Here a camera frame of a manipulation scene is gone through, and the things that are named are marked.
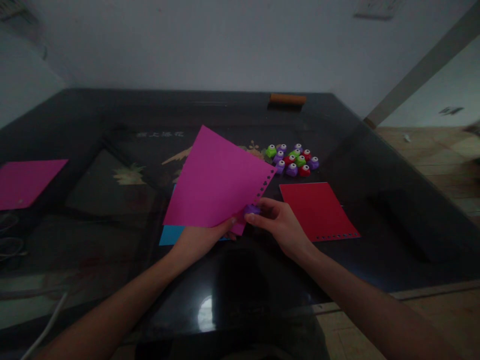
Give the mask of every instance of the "electrical outlet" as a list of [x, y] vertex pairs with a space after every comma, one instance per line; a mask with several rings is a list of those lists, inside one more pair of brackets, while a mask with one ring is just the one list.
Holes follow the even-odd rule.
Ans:
[[405, 0], [360, 0], [356, 7], [356, 18], [390, 20]]

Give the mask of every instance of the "craft paper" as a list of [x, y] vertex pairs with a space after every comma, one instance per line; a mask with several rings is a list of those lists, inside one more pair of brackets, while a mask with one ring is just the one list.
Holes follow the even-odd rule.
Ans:
[[231, 231], [241, 235], [244, 207], [256, 204], [274, 174], [275, 167], [202, 126], [163, 224], [211, 228], [236, 216]]
[[281, 184], [280, 191], [311, 242], [360, 237], [327, 182]]
[[67, 162], [7, 162], [0, 168], [0, 211], [28, 208]]

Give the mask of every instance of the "glass tabletop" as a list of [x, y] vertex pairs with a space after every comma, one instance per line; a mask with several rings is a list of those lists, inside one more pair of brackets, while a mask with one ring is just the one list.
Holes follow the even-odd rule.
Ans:
[[[2, 162], [69, 159], [0, 234], [23, 241], [21, 255], [0, 262], [2, 345], [33, 342], [68, 291], [53, 337], [170, 250], [159, 246], [162, 220], [201, 125], [259, 158], [270, 144], [311, 150], [318, 171], [276, 177], [264, 196], [328, 182], [362, 236], [315, 245], [380, 289], [480, 277], [477, 227], [336, 97], [307, 94], [300, 112], [267, 103], [265, 93], [66, 90], [2, 129]], [[248, 226], [176, 279], [139, 330], [142, 341], [167, 339], [329, 301]]]

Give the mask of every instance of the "cable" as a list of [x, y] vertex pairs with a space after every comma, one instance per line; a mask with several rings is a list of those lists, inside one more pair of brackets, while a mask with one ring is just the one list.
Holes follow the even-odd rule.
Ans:
[[30, 348], [26, 351], [25, 355], [21, 357], [20, 360], [26, 360], [29, 358], [30, 355], [34, 352], [34, 350], [40, 345], [40, 343], [43, 341], [43, 339], [47, 336], [47, 334], [50, 332], [52, 327], [54, 326], [55, 321], [59, 317], [60, 310], [62, 310], [65, 301], [67, 300], [67, 296], [69, 295], [68, 292], [64, 292], [63, 296], [61, 297], [60, 301], [58, 302], [55, 310], [53, 311], [53, 314], [51, 315], [50, 320], [48, 321], [48, 324], [45, 326], [45, 329], [43, 329], [42, 333], [40, 336], [35, 340], [35, 342], [30, 346]]

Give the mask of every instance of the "pink paper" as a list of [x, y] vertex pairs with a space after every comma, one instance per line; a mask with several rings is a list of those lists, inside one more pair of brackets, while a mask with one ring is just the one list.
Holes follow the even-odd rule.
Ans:
[[202, 126], [172, 194], [164, 225], [211, 228], [232, 216], [241, 235], [243, 209], [255, 204], [275, 167]]
[[0, 168], [0, 211], [28, 208], [67, 162], [7, 162]]

